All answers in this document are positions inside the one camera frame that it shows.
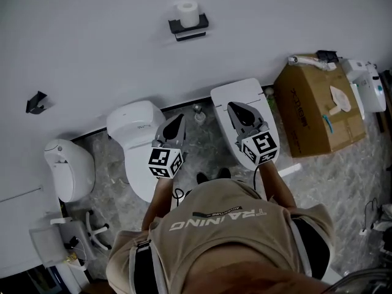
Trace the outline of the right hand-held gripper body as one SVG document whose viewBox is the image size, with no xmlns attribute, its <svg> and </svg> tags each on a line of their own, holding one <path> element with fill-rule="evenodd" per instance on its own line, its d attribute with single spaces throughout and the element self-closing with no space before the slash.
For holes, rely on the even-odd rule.
<svg viewBox="0 0 392 294">
<path fill-rule="evenodd" d="M 267 127 L 252 129 L 238 135 L 236 144 L 254 165 L 261 165 L 275 159 L 279 150 Z"/>
</svg>

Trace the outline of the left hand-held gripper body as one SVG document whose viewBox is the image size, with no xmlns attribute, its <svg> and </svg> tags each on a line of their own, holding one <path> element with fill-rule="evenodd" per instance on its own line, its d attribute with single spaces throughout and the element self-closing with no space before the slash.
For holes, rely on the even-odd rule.
<svg viewBox="0 0 392 294">
<path fill-rule="evenodd" d="M 183 149 L 151 146 L 148 168 L 157 178 L 173 179 L 184 163 Z"/>
</svg>

